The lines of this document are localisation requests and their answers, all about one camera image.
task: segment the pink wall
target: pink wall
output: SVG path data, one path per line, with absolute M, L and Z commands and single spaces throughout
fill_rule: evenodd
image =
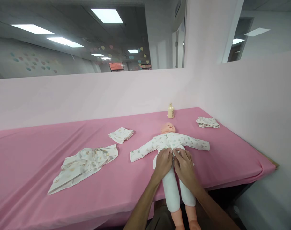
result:
M 0 130 L 197 106 L 205 6 L 188 1 L 184 69 L 1 79 Z
M 246 228 L 291 229 L 291 51 L 221 64 L 236 2 L 212 1 L 198 105 L 280 164 L 237 201 Z

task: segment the person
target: person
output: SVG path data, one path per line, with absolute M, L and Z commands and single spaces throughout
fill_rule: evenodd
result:
M 174 167 L 179 179 L 196 197 L 211 222 L 216 228 L 210 229 L 227 229 L 240 230 L 233 220 L 222 210 L 222 208 L 207 194 L 197 180 L 194 169 L 192 156 L 189 151 L 176 148 L 174 152 Z M 172 167 L 173 154 L 172 149 L 167 148 L 159 152 L 156 161 L 156 168 L 151 176 L 150 182 L 137 202 L 129 220 L 123 230 L 144 230 L 148 216 L 150 213 L 151 204 L 155 196 L 156 190 Z M 155 210 L 154 217 L 147 227 L 147 230 L 165 230 L 175 229 L 171 214 L 166 208 Z

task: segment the doll face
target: doll face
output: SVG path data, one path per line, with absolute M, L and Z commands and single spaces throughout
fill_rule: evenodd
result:
M 164 133 L 175 133 L 176 132 L 176 129 L 174 127 L 174 125 L 170 122 L 167 122 L 165 124 L 163 124 L 163 126 L 161 127 L 161 133 L 164 134 Z

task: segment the folded cloth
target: folded cloth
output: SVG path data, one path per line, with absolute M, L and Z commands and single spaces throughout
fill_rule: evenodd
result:
M 99 171 L 103 165 L 116 159 L 118 156 L 116 145 L 96 149 L 84 148 L 76 155 L 67 157 L 60 174 L 53 180 L 48 195 L 76 185 Z
M 196 122 L 199 124 L 200 128 L 219 128 L 220 125 L 216 121 L 215 118 L 205 118 L 205 117 L 199 117 L 199 119 L 196 120 Z
M 118 144 L 123 144 L 125 140 L 128 140 L 133 135 L 133 130 L 125 129 L 121 127 L 120 129 L 116 130 L 115 132 L 112 132 L 108 134 L 108 136 L 113 139 Z

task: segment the doll leg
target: doll leg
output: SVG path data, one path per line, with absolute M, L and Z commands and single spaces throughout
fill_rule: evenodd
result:
M 162 183 L 164 186 L 167 208 L 171 212 L 176 230 L 184 230 L 182 211 L 180 209 L 180 194 L 173 167 L 162 179 Z
M 182 200 L 185 204 L 185 209 L 186 209 L 187 218 L 189 222 L 189 229 L 201 230 L 201 227 L 197 221 L 196 198 L 189 191 L 189 189 L 181 182 L 181 180 L 180 180 L 180 188 L 181 188 Z

